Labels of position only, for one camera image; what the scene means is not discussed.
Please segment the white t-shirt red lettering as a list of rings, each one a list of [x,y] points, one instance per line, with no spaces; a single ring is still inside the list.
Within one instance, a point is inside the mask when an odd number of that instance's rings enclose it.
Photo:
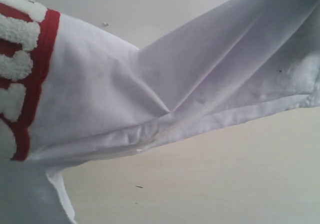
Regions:
[[[73,224],[66,168],[320,104],[320,0],[229,0],[142,49],[0,1],[3,224]]]

